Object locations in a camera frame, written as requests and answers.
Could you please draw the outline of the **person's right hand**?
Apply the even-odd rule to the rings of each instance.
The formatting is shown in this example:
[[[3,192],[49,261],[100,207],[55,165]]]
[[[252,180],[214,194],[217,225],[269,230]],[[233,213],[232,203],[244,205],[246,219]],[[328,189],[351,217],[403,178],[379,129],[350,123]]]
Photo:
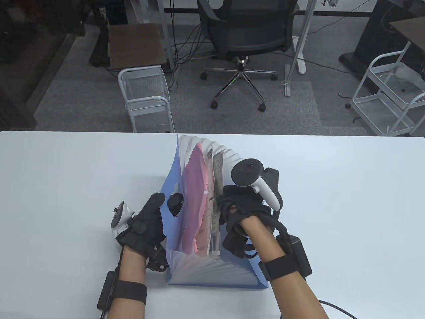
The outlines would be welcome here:
[[[241,222],[249,217],[258,217],[264,225],[275,229],[280,211],[274,211],[263,202],[264,198],[250,186],[227,185],[223,194],[217,197],[219,224],[226,225],[228,233],[245,237],[247,234]]]

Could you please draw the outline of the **person's left hand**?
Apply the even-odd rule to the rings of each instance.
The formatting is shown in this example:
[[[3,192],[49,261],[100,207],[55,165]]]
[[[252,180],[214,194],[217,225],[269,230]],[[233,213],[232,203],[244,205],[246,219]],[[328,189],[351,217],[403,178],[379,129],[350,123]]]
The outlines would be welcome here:
[[[165,202],[163,193],[154,193],[145,206],[127,222],[127,229],[118,234],[117,243],[128,247],[147,259],[157,259],[165,263],[165,250],[161,243],[165,240],[160,207]]]

